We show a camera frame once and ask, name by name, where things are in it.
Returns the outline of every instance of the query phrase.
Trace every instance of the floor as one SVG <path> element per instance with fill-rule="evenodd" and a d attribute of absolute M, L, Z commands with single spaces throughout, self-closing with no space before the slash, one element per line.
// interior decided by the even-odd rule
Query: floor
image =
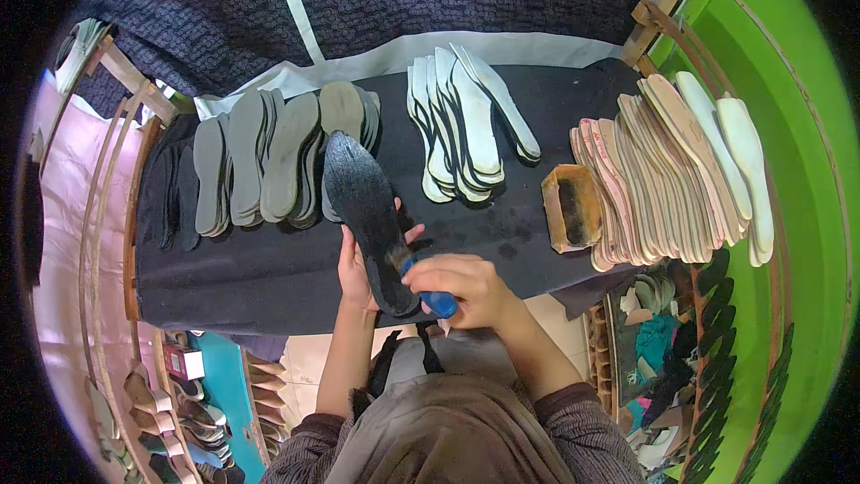
<path fill-rule="evenodd" d="M 525 305 L 585 377 L 588 372 L 588 356 L 582 317 L 567 321 L 564 306 L 549 294 L 526 299 Z M 372 355 L 376 355 L 382 348 L 385 338 L 395 329 L 403 330 L 400 338 L 416 336 L 414 325 L 377 329 L 373 336 Z M 314 412 L 320 377 L 323 375 L 323 366 L 330 343 L 331 334 L 291 336 L 287 341 L 281 364 L 288 371 L 282 378 L 288 384 L 280 392 L 280 396 L 287 403 L 282 414 L 288 427 L 297 425 L 304 417 Z"/>

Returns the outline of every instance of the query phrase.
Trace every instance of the wooden shelf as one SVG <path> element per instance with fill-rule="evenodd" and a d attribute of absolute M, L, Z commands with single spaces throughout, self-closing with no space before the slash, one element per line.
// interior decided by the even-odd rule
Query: wooden shelf
<path fill-rule="evenodd" d="M 156 362 L 156 376 L 158 377 L 158 386 L 170 395 L 170 401 L 173 402 L 170 409 L 170 418 L 173 419 L 173 425 L 176 427 L 174 434 L 182 443 L 182 456 L 185 458 L 185 463 L 197 480 L 197 484 L 203 484 L 200 478 L 200 473 L 194 466 L 194 460 L 191 459 L 191 454 L 188 452 L 188 444 L 185 442 L 185 436 L 182 434 L 182 427 L 179 425 L 179 417 L 176 415 L 176 407 L 178 406 L 176 396 L 173 392 L 173 387 L 170 385 L 170 378 L 167 373 L 167 367 L 164 366 L 164 331 L 162 329 L 153 328 L 155 336 L 152 337 L 152 351 Z"/>

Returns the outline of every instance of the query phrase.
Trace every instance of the teal fabric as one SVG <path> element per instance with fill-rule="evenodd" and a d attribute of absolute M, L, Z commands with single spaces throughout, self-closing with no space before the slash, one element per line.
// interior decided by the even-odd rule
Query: teal fabric
<path fill-rule="evenodd" d="M 678 325 L 678 320 L 671 315 L 655 316 L 639 324 L 639 334 L 636 336 L 636 360 L 640 357 L 645 358 L 645 362 L 654 369 L 654 372 L 660 370 L 663 366 L 663 354 L 672 346 L 672 339 Z M 643 381 L 639 371 L 636 371 L 636 380 L 640 383 Z"/>

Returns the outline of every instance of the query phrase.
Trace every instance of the person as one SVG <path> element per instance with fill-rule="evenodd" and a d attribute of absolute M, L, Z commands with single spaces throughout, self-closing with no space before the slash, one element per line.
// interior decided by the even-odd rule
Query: person
<path fill-rule="evenodd" d="M 594 389 L 478 256 L 433 256 L 406 273 L 414 293 L 450 292 L 457 313 L 447 336 L 394 332 L 371 367 L 378 306 L 341 227 L 343 295 L 317 411 L 292 429 L 261 483 L 644 481 Z"/>

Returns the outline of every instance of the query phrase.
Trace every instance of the wooden plank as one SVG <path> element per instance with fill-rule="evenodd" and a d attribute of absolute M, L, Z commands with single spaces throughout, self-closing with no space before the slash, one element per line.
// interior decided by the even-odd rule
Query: wooden plank
<path fill-rule="evenodd" d="M 639 23 L 656 25 L 660 32 L 663 32 L 669 38 L 672 38 L 684 54 L 687 55 L 687 58 L 690 59 L 693 67 L 702 77 L 702 81 L 704 81 L 705 86 L 708 87 L 710 95 L 713 96 L 714 99 L 722 97 L 722 90 L 720 90 L 720 87 L 714 79 L 714 74 L 707 66 L 705 66 L 704 61 L 696 52 L 696 49 L 686 40 L 686 38 L 684 38 L 684 35 L 681 34 L 681 30 L 675 25 L 675 21 L 673 21 L 670 16 L 657 7 L 657 5 L 651 0 L 639 0 L 639 5 L 637 5 L 633 10 L 633 18 Z"/>
<path fill-rule="evenodd" d="M 140 94 L 134 96 L 133 101 L 135 102 L 134 107 L 137 108 L 137 105 L 140 103 Z M 95 358 L 99 363 L 99 375 L 102 378 L 102 388 L 104 390 L 105 399 L 107 400 L 107 404 L 110 407 L 111 413 L 113 414 L 113 418 L 116 421 L 117 428 L 120 430 L 120 438 L 122 439 L 123 444 L 125 445 L 125 449 L 129 451 L 132 456 L 132 461 L 134 463 L 135 468 L 138 468 L 138 472 L 144 477 L 144 481 L 149 482 L 149 477 L 146 476 L 145 471 L 143 470 L 143 463 L 138 457 L 137 452 L 134 449 L 134 443 L 132 443 L 132 439 L 128 434 L 128 431 L 125 429 L 125 424 L 123 423 L 120 404 L 117 403 L 116 397 L 113 394 L 113 384 L 110 379 L 110 374 L 108 373 L 108 360 L 104 351 L 104 344 L 102 343 L 102 305 L 99 296 L 99 270 L 100 270 L 100 258 L 102 253 L 102 226 L 105 220 L 105 214 L 108 208 L 108 194 L 110 192 L 110 186 L 112 183 L 113 170 L 116 167 L 116 161 L 119 158 L 120 152 L 122 151 L 122 145 L 125 140 L 125 135 L 128 132 L 129 126 L 131 126 L 133 120 L 133 112 L 129 112 L 125 115 L 125 121 L 120 127 L 120 134 L 117 136 L 116 143 L 113 145 L 113 151 L 111 152 L 111 156 L 109 161 L 107 162 L 107 169 L 105 170 L 105 176 L 102 183 L 102 195 L 99 198 L 99 208 L 95 216 L 95 227 L 93 229 L 93 238 L 90 240 L 90 280 L 87 284 L 87 294 L 90 296 L 90 304 L 92 306 L 92 324 L 93 324 L 93 347 L 95 348 Z M 109 136 L 106 137 L 105 143 L 108 143 L 110 140 Z M 83 228 L 83 235 L 86 235 L 89 230 L 89 225 Z M 83 240 L 82 235 L 82 248 L 87 245 Z M 82 325 L 86 323 L 85 318 L 85 310 L 86 303 L 81 303 L 81 311 L 82 311 Z M 89 349 L 89 342 L 85 344 L 85 347 Z"/>
<path fill-rule="evenodd" d="M 161 124 L 161 119 L 154 117 L 144 126 L 144 141 L 140 144 L 138 156 L 134 162 L 132 186 L 128 190 L 128 202 L 125 207 L 125 234 L 122 243 L 122 290 L 125 317 L 129 321 L 140 320 L 140 308 L 138 306 L 138 295 L 135 291 L 136 285 L 134 280 L 134 236 L 137 231 L 140 178 L 144 172 L 146 158 L 161 132 Z"/>
<path fill-rule="evenodd" d="M 661 10 L 667 13 L 672 12 L 672 8 L 678 3 L 678 0 L 652 0 Z M 657 29 L 653 26 L 636 25 L 633 32 L 624 42 L 624 48 L 621 50 L 621 60 L 632 68 L 642 54 L 651 45 L 654 38 L 657 37 Z"/>
<path fill-rule="evenodd" d="M 651 60 L 651 57 L 648 55 L 642 55 L 639 57 L 639 61 L 636 62 L 636 67 L 639 68 L 639 72 L 642 74 L 642 77 L 648 79 L 649 75 L 654 75 L 660 72 L 656 66 L 654 66 L 654 61 Z"/>
<path fill-rule="evenodd" d="M 137 93 L 144 86 L 146 77 L 134 67 L 132 61 L 116 46 L 115 43 L 103 49 L 102 66 L 120 81 L 132 93 Z M 179 113 L 177 108 L 158 90 L 154 84 L 146 86 L 143 98 L 144 104 L 152 109 L 162 122 L 167 125 Z"/>
<path fill-rule="evenodd" d="M 156 361 L 156 377 L 158 378 L 158 388 L 166 392 L 170 395 L 171 409 L 168 413 L 170 413 L 170 418 L 173 420 L 173 425 L 176 429 L 173 433 L 179 439 L 179 442 L 182 444 L 182 457 L 185 458 L 185 464 L 188 466 L 188 469 L 194 475 L 194 479 L 197 480 L 197 484 L 203 484 L 203 480 L 200 478 L 200 473 L 197 471 L 197 467 L 194 465 L 194 460 L 191 459 L 191 454 L 188 453 L 188 443 L 185 442 L 185 435 L 182 433 L 182 426 L 179 424 L 179 417 L 176 415 L 176 408 L 179 405 L 178 400 L 176 399 L 176 395 L 173 392 L 173 387 L 170 385 L 170 378 L 167 374 L 167 367 L 164 366 L 164 330 L 158 328 L 152 328 L 155 336 L 152 337 L 152 352 L 153 357 Z"/>
<path fill-rule="evenodd" d="M 681 19 L 680 24 L 681 33 L 684 34 L 687 39 L 690 40 L 690 43 L 693 44 L 693 47 L 695 47 L 699 55 L 702 56 L 702 59 L 704 60 L 705 64 L 707 64 L 708 68 L 712 72 L 714 72 L 714 74 L 716 75 L 716 80 L 720 81 L 720 84 L 722 85 L 722 89 L 724 91 L 727 91 L 729 96 L 737 98 L 738 95 L 735 91 L 735 87 L 732 86 L 732 81 L 728 80 L 726 72 L 724 72 L 722 68 L 720 68 L 720 64 L 716 63 L 716 60 L 714 60 L 714 56 L 710 53 L 710 49 L 708 49 L 708 47 L 704 44 L 702 38 L 699 38 L 693 27 L 687 25 L 683 19 Z"/>

